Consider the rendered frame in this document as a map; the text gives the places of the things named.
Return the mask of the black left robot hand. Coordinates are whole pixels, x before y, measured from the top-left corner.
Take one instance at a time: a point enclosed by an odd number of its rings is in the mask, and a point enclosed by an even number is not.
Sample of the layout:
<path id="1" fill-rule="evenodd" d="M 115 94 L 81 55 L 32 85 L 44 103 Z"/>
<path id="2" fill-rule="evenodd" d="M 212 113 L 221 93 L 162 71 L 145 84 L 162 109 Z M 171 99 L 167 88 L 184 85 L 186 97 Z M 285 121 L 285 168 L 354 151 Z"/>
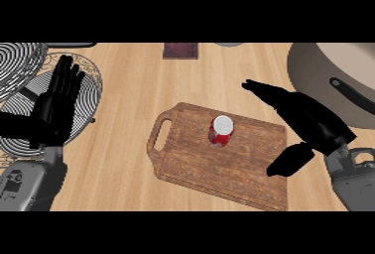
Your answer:
<path id="1" fill-rule="evenodd" d="M 0 137 L 29 141 L 29 147 L 60 147 L 71 137 L 75 103 L 86 73 L 71 56 L 62 55 L 47 91 L 38 96 L 31 115 L 0 112 Z"/>

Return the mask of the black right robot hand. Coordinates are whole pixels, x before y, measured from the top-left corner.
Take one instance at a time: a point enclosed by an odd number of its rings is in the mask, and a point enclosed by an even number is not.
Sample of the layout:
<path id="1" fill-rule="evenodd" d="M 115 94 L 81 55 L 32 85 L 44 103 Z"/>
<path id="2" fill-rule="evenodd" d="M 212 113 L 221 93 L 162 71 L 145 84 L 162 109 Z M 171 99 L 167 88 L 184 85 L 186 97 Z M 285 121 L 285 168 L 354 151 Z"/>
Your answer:
<path id="1" fill-rule="evenodd" d="M 289 177 L 313 159 L 313 151 L 329 156 L 356 139 L 356 135 L 337 114 L 304 93 L 251 79 L 242 88 L 275 109 L 301 139 L 298 144 L 283 149 L 267 167 L 270 177 Z"/>

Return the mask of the red can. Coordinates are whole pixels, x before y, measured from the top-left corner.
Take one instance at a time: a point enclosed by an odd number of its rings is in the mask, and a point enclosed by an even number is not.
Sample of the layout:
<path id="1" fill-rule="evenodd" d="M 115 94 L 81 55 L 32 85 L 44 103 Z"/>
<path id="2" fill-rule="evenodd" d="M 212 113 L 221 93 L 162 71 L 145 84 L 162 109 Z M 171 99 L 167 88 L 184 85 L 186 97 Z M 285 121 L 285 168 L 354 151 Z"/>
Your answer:
<path id="1" fill-rule="evenodd" d="M 218 115 L 212 121 L 208 132 L 208 140 L 215 147 L 224 147 L 229 144 L 235 133 L 235 123 L 229 116 Z"/>

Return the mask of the brown wooden cutting board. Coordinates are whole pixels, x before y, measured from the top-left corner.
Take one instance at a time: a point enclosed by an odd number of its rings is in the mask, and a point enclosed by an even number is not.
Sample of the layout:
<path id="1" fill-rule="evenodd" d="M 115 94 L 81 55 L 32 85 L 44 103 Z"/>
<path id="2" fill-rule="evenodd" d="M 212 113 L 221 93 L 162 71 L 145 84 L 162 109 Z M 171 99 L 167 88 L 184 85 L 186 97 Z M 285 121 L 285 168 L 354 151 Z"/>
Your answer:
<path id="1" fill-rule="evenodd" d="M 155 177 L 261 210 L 285 210 L 286 178 L 267 175 L 286 146 L 285 127 L 232 115 L 235 133 L 218 148 L 208 133 L 221 114 L 180 102 L 158 115 L 146 143 Z"/>

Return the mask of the dark grey flat object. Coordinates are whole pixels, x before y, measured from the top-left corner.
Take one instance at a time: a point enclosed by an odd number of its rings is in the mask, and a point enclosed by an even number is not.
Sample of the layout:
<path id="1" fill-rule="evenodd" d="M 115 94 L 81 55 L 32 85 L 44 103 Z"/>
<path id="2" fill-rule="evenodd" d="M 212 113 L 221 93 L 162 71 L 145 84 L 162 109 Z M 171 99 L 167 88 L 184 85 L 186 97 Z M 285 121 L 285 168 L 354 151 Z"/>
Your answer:
<path id="1" fill-rule="evenodd" d="M 52 49 L 78 49 L 90 48 L 96 43 L 47 43 L 49 48 Z"/>

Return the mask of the dark red flat box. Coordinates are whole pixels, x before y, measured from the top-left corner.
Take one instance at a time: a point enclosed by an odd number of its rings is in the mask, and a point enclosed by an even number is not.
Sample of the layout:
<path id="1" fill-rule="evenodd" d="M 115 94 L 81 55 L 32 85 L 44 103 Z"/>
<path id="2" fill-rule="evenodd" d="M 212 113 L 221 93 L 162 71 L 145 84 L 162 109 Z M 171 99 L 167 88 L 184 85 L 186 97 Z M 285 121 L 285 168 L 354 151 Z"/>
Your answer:
<path id="1" fill-rule="evenodd" d="M 165 43 L 162 57 L 167 60 L 196 60 L 198 44 L 196 43 Z"/>

